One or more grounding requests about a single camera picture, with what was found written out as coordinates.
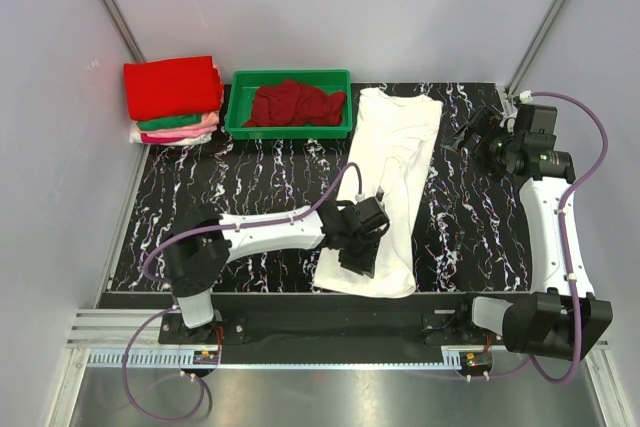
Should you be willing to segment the white printed t-shirt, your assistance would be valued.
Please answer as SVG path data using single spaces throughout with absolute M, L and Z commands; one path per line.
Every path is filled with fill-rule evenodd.
M 426 94 L 389 96 L 373 87 L 360 91 L 348 160 L 360 168 L 366 197 L 383 193 L 390 227 L 379 242 L 373 277 L 348 271 L 336 251 L 323 249 L 315 288 L 373 298 L 415 292 L 412 233 L 441 115 L 442 103 Z

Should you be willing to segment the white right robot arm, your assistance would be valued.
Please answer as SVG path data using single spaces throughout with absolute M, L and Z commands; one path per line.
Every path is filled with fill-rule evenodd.
M 483 107 L 445 142 L 467 151 L 491 179 L 512 180 L 524 208 L 532 260 L 529 294 L 511 302 L 492 296 L 465 301 L 454 331 L 466 343 L 492 332 L 508 351 L 582 360 L 613 320 L 581 257 L 574 206 L 578 182 L 571 155 L 556 149 L 554 107 L 525 105 L 512 126 Z

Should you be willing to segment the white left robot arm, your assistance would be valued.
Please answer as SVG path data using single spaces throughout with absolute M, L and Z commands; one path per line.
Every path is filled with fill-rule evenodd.
M 379 242 L 389 227 L 389 217 L 375 197 L 325 201 L 274 214 L 201 219 L 191 233 L 172 234 L 163 242 L 166 279 L 177 301 L 181 331 L 196 343 L 214 335 L 210 289 L 227 264 L 279 250 L 327 248 L 338 253 L 341 268 L 372 278 Z

